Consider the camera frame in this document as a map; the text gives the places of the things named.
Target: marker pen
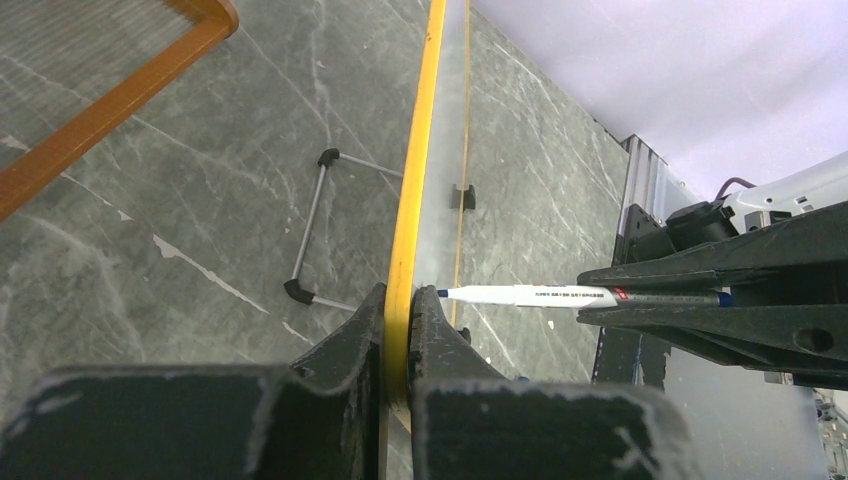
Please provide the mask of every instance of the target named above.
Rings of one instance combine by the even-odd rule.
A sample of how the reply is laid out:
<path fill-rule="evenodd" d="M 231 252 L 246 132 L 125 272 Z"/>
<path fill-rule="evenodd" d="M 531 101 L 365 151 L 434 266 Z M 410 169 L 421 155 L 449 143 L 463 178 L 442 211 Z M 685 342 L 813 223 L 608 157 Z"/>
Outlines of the marker pen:
<path fill-rule="evenodd" d="M 643 306 L 729 307 L 732 299 L 724 292 L 661 292 L 624 288 L 503 285 L 439 290 L 439 296 L 466 303 L 515 305 L 518 307 L 610 308 Z"/>

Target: blue marker tip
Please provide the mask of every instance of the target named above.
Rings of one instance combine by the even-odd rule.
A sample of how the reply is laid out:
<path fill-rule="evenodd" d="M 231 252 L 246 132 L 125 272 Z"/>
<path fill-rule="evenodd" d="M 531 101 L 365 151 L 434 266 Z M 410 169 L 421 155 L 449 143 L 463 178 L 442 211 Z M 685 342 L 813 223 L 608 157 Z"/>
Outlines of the blue marker tip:
<path fill-rule="evenodd" d="M 730 296 L 727 292 L 718 292 L 718 306 L 719 307 L 732 307 L 733 306 L 733 297 Z"/>

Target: white marker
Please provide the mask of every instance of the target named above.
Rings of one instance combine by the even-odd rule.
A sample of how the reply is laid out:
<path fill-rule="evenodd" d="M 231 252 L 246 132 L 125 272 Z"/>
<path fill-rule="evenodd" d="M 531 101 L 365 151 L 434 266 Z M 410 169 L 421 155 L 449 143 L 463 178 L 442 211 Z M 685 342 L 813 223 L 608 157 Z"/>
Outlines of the white marker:
<path fill-rule="evenodd" d="M 647 292 L 623 288 L 569 285 L 468 286 L 439 290 L 439 296 L 467 303 L 515 305 L 517 307 L 610 308 L 619 306 L 729 307 L 732 299 L 724 292 Z"/>

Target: white wall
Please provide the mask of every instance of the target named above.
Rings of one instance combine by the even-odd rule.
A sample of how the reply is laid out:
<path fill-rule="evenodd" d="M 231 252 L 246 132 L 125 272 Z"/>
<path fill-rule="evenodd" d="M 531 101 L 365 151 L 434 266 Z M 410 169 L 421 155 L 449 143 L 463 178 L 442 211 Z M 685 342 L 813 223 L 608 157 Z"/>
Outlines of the white wall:
<path fill-rule="evenodd" d="M 848 2 L 474 0 L 614 136 L 697 193 L 848 150 Z"/>

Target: gray floor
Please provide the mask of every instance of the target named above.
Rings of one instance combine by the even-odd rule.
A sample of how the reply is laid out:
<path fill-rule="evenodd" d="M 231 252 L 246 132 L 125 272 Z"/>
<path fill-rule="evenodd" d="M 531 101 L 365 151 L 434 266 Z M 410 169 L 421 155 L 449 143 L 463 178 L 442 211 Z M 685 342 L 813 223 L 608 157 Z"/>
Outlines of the gray floor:
<path fill-rule="evenodd" d="M 60 365 L 290 361 L 345 320 L 283 283 L 322 150 L 402 168 L 427 2 L 235 3 L 233 37 L 0 225 L 0 416 Z M 623 151 L 473 25 L 462 282 L 566 283 L 608 265 Z M 14 99 L 49 125 L 68 112 L 39 109 L 33 86 L 68 108 L 96 93 L 5 60 L 0 111 Z M 6 163 L 37 142 L 17 118 L 0 118 Z M 400 182 L 340 164 L 326 186 L 302 279 L 357 304 L 385 281 Z M 457 325 L 508 376 L 588 379 L 597 335 L 568 312 L 464 308 Z M 408 478 L 392 429 L 389 478 Z"/>

